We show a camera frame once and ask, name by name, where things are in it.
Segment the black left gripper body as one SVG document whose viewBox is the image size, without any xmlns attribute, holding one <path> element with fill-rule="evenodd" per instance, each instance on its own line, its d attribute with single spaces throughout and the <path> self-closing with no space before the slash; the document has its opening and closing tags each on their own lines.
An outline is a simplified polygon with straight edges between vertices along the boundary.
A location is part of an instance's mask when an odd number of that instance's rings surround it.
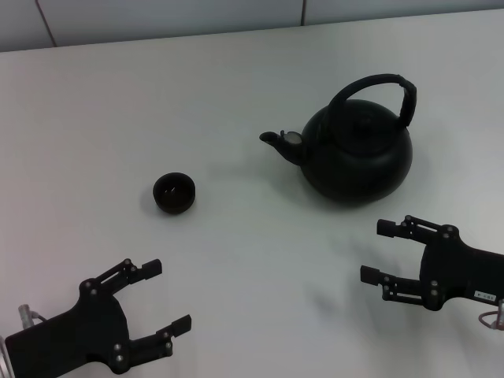
<svg viewBox="0 0 504 378">
<path fill-rule="evenodd" d="M 16 375 L 64 375 L 92 362 L 124 374 L 130 369 L 128 344 L 124 311 L 97 280 L 82 282 L 70 310 L 5 340 Z"/>
</svg>

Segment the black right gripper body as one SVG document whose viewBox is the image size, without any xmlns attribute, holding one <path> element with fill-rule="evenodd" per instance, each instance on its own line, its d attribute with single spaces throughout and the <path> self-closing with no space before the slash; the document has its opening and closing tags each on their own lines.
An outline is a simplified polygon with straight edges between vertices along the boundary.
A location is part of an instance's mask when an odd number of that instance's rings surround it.
<svg viewBox="0 0 504 378">
<path fill-rule="evenodd" d="M 503 256 L 468 246 L 455 226 L 443 225 L 426 244 L 419 278 L 426 309 L 439 311 L 452 298 L 496 306 L 503 299 Z"/>
</svg>

